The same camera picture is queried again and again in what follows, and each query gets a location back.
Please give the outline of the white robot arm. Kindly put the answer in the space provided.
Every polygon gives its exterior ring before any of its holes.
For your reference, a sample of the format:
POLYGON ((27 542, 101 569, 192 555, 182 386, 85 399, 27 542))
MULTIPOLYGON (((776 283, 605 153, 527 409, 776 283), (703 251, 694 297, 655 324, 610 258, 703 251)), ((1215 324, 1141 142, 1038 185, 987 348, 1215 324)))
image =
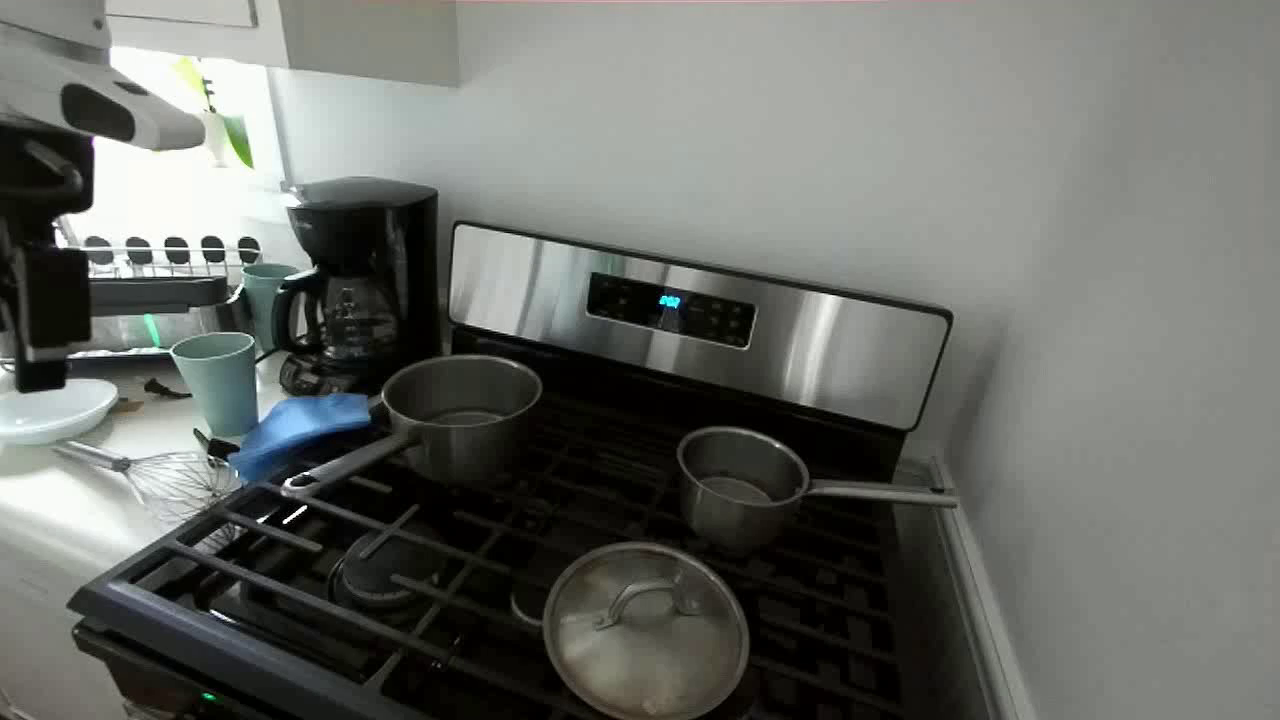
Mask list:
POLYGON ((0 315, 12 383, 49 392, 94 334, 88 256, 55 220, 94 204, 94 142, 195 148, 203 124, 109 63, 103 0, 0 0, 0 315))

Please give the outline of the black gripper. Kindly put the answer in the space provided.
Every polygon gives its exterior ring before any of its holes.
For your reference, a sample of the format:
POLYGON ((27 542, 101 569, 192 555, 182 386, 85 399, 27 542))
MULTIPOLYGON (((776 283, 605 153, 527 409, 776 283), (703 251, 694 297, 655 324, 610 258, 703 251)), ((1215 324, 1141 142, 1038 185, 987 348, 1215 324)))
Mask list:
POLYGON ((60 386, 70 348, 94 330, 88 256, 55 244, 55 220, 88 204, 88 138, 0 133, 0 310, 21 392, 60 386))

